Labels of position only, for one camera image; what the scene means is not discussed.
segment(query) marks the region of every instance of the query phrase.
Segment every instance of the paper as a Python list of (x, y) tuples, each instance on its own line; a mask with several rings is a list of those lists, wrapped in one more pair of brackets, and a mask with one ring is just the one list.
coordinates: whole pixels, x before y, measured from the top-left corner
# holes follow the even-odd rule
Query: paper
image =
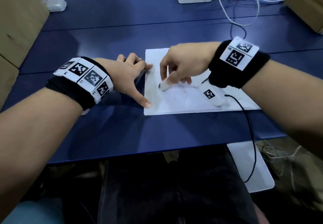
[[(145, 61), (148, 64), (154, 64), (154, 67), (145, 76), (145, 97), (151, 102), (151, 108), (144, 108), (144, 115), (241, 110), (236, 101), (230, 97), (228, 97), (227, 104), (215, 107), (198, 90), (197, 87), (209, 76), (209, 70), (199, 76), (192, 77), (191, 85), (179, 83), (173, 85), (167, 91), (161, 91), (158, 88), (159, 83), (162, 81), (160, 78), (159, 63), (167, 51), (168, 48), (146, 50)], [(241, 89), (228, 86), (223, 90), (225, 93), (234, 96), (244, 109), (260, 109)]]

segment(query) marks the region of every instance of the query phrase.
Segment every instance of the wooden panel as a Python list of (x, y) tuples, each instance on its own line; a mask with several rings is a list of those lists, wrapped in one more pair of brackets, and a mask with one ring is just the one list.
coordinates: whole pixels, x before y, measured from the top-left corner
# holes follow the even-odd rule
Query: wooden panel
[(0, 56), (0, 109), (18, 76), (18, 69)]
[(42, 0), (0, 0), (0, 54), (19, 67), (49, 11)]

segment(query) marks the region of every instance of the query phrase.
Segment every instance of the right arm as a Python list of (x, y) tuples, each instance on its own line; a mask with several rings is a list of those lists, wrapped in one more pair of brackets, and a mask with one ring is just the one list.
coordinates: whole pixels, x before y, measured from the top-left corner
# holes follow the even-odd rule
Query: right arm
[[(172, 46), (160, 63), (171, 83), (203, 73), (220, 42)], [(323, 159), (323, 80), (270, 60), (242, 90), (294, 140)]]

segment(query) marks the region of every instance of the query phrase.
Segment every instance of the blue table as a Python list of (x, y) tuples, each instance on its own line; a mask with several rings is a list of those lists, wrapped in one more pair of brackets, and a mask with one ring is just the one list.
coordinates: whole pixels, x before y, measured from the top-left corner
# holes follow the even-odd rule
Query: blue table
[[(180, 42), (223, 41), (236, 35), (260, 45), (274, 60), (323, 78), (323, 38), (280, 4), (263, 5), (257, 21), (231, 26), (219, 2), (180, 5), (177, 0), (66, 0), (51, 13), (20, 68), (3, 110), (41, 89), (52, 72), (75, 56), (115, 59), (118, 54)], [(256, 5), (223, 0), (231, 17), (248, 23)], [(143, 92), (144, 79), (138, 89)], [(262, 111), (248, 112), (257, 140), (285, 134)], [(250, 140), (242, 112), (143, 116), (126, 95), (113, 92), (79, 118), (49, 163), (158, 152)]]

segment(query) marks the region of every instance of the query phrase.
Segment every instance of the hand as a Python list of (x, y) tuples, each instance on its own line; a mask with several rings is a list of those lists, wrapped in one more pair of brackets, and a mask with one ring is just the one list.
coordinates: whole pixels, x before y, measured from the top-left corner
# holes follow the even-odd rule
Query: hand
[(150, 108), (151, 103), (136, 89), (134, 80), (139, 76), (142, 70), (149, 70), (152, 64), (147, 64), (134, 53), (131, 53), (126, 59), (124, 55), (120, 54), (116, 61), (94, 58), (109, 72), (113, 89), (124, 93), (142, 105), (144, 108)]
[(221, 42), (181, 43), (169, 48), (160, 62), (160, 77), (167, 78), (168, 84), (192, 83), (192, 76), (202, 74), (208, 69)]

